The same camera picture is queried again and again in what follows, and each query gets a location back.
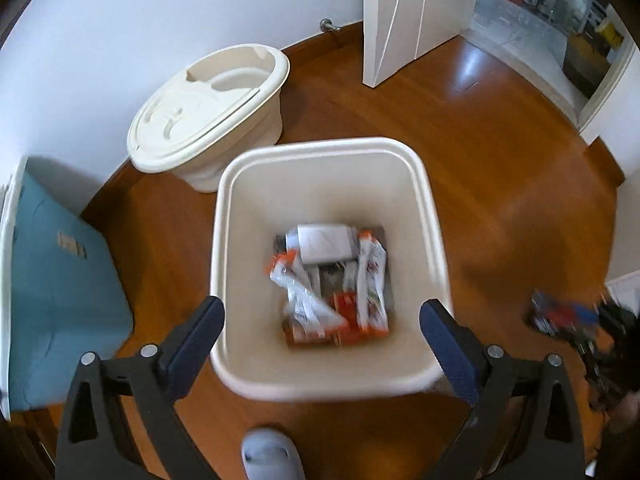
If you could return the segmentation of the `red small packet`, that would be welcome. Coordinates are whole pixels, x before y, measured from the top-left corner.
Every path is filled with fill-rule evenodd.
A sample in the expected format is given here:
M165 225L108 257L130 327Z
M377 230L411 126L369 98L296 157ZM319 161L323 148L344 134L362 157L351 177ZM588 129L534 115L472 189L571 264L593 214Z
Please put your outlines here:
M535 290L524 314L527 326L554 338L596 338L598 312L574 302L563 302Z

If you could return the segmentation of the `white orange snack wrapper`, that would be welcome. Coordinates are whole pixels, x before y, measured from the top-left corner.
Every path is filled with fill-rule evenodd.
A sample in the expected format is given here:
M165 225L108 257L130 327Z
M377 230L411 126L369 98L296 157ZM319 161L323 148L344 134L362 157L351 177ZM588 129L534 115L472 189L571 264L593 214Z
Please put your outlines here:
M348 330L346 318L330 307L314 286L296 249L273 257L269 278L286 292L282 330L289 346L325 344Z

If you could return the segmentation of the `white cabinet edge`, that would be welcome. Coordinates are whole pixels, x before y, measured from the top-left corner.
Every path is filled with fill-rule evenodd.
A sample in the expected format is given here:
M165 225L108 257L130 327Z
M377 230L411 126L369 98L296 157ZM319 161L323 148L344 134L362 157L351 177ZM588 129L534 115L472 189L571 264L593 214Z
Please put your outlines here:
M622 307L639 315L640 271L634 271L605 283L610 296Z

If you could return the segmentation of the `blue plastic storage box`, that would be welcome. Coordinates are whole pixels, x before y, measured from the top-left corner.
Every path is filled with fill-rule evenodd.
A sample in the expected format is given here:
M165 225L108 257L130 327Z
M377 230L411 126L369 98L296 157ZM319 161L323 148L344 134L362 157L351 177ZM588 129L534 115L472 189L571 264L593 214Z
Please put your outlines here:
M134 329L104 237L23 174L11 254L9 408L65 401L81 356L111 359Z

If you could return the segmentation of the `left grey slipper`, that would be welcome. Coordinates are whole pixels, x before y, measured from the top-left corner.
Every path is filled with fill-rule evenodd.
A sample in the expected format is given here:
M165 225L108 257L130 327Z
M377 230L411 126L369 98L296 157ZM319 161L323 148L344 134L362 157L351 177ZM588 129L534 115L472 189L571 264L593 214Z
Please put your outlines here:
M241 458L248 480L306 479L296 445L279 430L250 430L242 440Z

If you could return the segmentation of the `white paper box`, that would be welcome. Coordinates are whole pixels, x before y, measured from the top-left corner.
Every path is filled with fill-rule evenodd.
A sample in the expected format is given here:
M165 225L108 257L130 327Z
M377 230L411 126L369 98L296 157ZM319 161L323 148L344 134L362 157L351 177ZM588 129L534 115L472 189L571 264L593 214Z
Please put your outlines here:
M307 266L324 266L358 256L358 231L347 224L299 224L284 236L285 248L296 250Z

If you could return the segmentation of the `white storage box lid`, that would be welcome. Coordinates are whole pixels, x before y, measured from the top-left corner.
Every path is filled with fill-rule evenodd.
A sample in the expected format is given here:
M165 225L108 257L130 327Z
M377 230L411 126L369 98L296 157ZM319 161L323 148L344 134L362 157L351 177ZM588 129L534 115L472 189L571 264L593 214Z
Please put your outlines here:
M12 249L18 203L23 188L27 158L18 163L9 183L4 188L1 208L1 415L11 420L10 407L10 352L11 352L11 269Z

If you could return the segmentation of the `cream round lidded bucket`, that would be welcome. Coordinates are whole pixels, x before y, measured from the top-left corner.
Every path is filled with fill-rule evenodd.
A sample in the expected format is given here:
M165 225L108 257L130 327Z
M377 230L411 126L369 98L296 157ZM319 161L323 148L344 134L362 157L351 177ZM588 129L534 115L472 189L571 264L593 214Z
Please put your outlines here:
M217 191L235 157L276 144L280 93L290 60L264 44L217 50L171 77L138 110L127 132L130 162L169 172L201 193Z

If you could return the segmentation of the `white door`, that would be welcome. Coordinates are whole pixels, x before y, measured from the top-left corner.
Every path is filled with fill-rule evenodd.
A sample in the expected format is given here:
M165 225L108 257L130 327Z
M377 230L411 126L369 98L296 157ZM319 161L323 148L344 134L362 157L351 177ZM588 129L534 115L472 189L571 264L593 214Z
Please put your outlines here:
M362 82L374 88L469 27L476 0L363 0Z

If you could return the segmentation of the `metal door stopper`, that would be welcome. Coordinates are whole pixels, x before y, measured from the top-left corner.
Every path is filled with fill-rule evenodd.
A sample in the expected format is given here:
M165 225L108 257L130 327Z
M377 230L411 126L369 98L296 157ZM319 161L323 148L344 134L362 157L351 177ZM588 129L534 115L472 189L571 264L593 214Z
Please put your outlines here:
M319 23L320 32L324 34L338 34L342 31L340 26L336 26L329 18L322 18Z

